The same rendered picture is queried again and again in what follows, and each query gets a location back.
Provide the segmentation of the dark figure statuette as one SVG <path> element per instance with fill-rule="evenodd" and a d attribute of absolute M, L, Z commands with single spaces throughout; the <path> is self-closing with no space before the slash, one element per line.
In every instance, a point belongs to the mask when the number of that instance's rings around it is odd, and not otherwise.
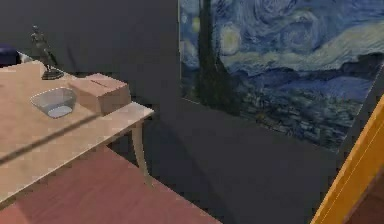
<path fill-rule="evenodd" d="M 64 76 L 64 73 L 57 69 L 58 62 L 53 55 L 44 34 L 39 30 L 37 25 L 32 26 L 31 40 L 38 52 L 40 61 L 45 67 L 45 71 L 42 74 L 42 80 L 56 80 Z"/>

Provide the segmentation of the light wooden table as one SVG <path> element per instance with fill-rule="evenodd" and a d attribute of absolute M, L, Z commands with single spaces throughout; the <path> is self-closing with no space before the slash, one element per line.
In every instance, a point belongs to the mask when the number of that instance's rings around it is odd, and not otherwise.
<path fill-rule="evenodd" d="M 145 169 L 142 124 L 153 110 L 132 102 L 106 116 L 81 105 L 62 118 L 39 111 L 30 98 L 66 87 L 74 77 L 41 78 L 44 66 L 31 61 L 0 68 L 0 209 L 33 185 L 83 154 L 132 133 L 139 165 Z"/>

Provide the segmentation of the blue swirling night painting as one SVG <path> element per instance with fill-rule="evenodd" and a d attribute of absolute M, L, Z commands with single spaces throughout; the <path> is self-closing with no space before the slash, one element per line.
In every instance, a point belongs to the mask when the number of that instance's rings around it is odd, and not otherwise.
<path fill-rule="evenodd" d="M 384 74 L 384 0 L 178 0 L 181 96 L 336 152 Z"/>

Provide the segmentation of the tan cardboard box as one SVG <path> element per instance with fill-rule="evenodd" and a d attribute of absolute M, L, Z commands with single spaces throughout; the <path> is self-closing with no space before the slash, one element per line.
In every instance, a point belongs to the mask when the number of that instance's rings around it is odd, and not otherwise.
<path fill-rule="evenodd" d="M 129 85 L 101 73 L 71 80 L 68 86 L 80 105 L 100 116 L 131 103 Z"/>

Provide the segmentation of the dark blue round cushion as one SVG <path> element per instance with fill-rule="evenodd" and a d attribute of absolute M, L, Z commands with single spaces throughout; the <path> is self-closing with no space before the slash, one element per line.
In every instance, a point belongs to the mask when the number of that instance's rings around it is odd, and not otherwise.
<path fill-rule="evenodd" d="M 17 65 L 21 63 L 18 51 L 10 46 L 0 45 L 0 68 Z"/>

